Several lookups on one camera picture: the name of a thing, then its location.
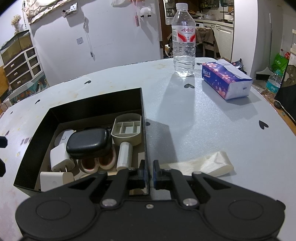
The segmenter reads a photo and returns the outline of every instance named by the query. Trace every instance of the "water bottle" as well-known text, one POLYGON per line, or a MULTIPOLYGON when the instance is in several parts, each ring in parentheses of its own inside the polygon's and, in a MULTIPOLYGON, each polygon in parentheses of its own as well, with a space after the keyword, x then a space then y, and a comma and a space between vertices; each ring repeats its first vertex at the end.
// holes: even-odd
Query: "water bottle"
POLYGON ((195 65, 195 21, 188 13, 187 3, 177 3, 172 20, 175 71, 180 76, 193 74, 195 65))
POLYGON ((281 81, 282 81, 282 76, 283 74, 281 73, 280 70, 277 70, 275 73, 273 73, 266 84, 266 88, 272 92, 272 93, 277 93, 279 88, 281 87, 281 81))

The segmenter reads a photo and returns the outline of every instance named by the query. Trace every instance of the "sheep toy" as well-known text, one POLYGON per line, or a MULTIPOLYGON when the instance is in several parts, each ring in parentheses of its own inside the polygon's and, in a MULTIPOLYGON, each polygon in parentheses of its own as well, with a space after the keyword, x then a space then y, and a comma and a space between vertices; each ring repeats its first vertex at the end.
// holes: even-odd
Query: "sheep toy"
POLYGON ((151 17, 151 8, 150 7, 141 8, 140 17, 143 18, 144 16, 151 17))

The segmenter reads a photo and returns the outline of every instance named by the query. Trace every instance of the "pink tag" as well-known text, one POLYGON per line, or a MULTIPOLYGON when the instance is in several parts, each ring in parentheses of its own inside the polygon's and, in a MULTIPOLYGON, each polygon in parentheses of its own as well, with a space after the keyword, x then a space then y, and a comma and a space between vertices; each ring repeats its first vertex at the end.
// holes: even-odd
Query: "pink tag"
POLYGON ((137 25, 137 27, 139 27, 140 26, 140 23, 139 23, 139 17, 138 17, 138 15, 135 16, 135 19, 136 19, 136 25, 137 25))

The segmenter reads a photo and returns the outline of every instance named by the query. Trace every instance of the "white table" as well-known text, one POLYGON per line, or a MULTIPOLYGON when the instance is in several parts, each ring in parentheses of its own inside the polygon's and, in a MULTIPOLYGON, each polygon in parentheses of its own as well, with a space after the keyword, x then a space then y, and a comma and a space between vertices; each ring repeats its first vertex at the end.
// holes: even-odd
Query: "white table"
MULTIPOLYGON (((196 59, 199 63, 206 61, 211 59, 196 59)), ((9 130, 9 144, 0 150, 7 169, 0 180, 0 237, 4 241, 21 237, 15 210, 28 196, 13 182, 28 145, 20 146, 20 142, 33 136, 48 109, 141 87, 145 117, 150 123, 146 127, 149 161, 186 161, 225 151, 235 171, 221 178, 285 203, 286 219, 279 238, 294 241, 296 137, 255 89, 249 97, 226 102, 202 81, 201 68, 196 65, 195 77, 184 79, 174 74, 172 59, 105 69, 50 87, 10 107, 0 119, 0 135, 9 130), (188 83, 195 88, 184 88, 188 83), (262 130, 259 120, 269 128, 262 130)), ((152 194, 162 198, 157 192, 152 194)))

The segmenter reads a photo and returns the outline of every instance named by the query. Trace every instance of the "open box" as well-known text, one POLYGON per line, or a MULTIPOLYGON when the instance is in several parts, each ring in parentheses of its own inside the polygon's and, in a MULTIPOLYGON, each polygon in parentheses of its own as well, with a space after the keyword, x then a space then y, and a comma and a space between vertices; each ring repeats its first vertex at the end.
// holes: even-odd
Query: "open box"
MULTIPOLYGON (((141 115, 141 118, 132 121, 132 126, 130 123, 126 123, 125 126, 121 124, 118 129, 119 134, 122 134, 123 131, 126 133, 139 132, 139 128, 142 127, 141 143, 133 148, 131 166, 138 168, 140 161, 145 160, 146 167, 146 188, 141 191, 131 191, 130 194, 149 194, 145 117, 141 88, 93 96, 50 108, 27 147, 14 186, 30 196, 41 191, 40 172, 51 172, 50 151, 54 148, 56 137, 63 130, 80 131, 99 126, 112 128, 116 117, 126 113, 136 113, 141 115)), ((115 150, 118 156, 119 146, 116 146, 115 150)), ((85 172, 81 170, 77 160, 74 162, 75 168, 70 172, 73 173, 74 179, 78 180, 85 172)), ((99 168, 98 171, 107 171, 108 175, 117 173, 116 165, 110 170, 99 168)))

